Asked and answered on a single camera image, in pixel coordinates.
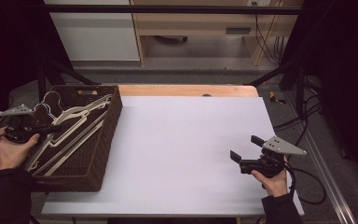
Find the black jacket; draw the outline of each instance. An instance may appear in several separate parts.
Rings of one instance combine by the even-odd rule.
[[[0,171],[0,223],[29,223],[32,177],[21,169]],[[261,200],[268,224],[302,223],[290,194]]]
[[[21,169],[0,171],[0,223],[29,223],[31,175]]]

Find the brown wicker basket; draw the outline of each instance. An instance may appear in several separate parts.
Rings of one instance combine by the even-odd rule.
[[[59,104],[55,102],[50,106],[50,114],[54,116],[74,106],[88,105],[107,94],[113,94],[113,96],[108,106],[92,110],[87,116],[87,120],[62,143],[56,147],[46,148],[38,160],[38,167],[49,161],[79,133],[90,126],[94,120],[100,117],[102,113],[106,112],[103,117],[103,126],[84,142],[52,175],[44,175],[44,173],[55,162],[45,169],[44,173],[33,175],[35,191],[99,191],[103,183],[112,138],[123,106],[118,86],[53,86],[50,92],[57,92],[60,96],[58,99],[61,98]],[[72,127],[77,121],[78,119],[70,119],[63,122],[62,130],[56,133],[54,138]],[[46,113],[46,108],[45,111],[36,109],[34,124],[48,124],[51,122],[52,117]]]

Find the white cabinet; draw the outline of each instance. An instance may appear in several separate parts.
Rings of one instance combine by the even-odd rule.
[[[128,0],[45,0],[52,4],[129,5]],[[71,61],[139,61],[130,13],[50,13]]]

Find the desk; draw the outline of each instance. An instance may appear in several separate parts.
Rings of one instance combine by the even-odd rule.
[[[263,99],[256,97],[254,87],[119,88],[123,110],[101,191],[50,193],[42,214],[245,217],[264,213],[260,199],[266,192],[251,175],[242,175],[229,157],[232,149],[244,158],[257,159],[261,148],[250,142],[249,134],[264,139],[273,135]],[[197,97],[204,93],[226,96]],[[297,196],[295,204],[304,214]]]

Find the black metal pole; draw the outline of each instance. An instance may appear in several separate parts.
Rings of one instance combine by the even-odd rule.
[[[220,6],[127,6],[127,5],[27,5],[32,10],[65,13],[183,13],[183,14],[257,14],[300,15],[315,9],[302,7],[220,7]]]

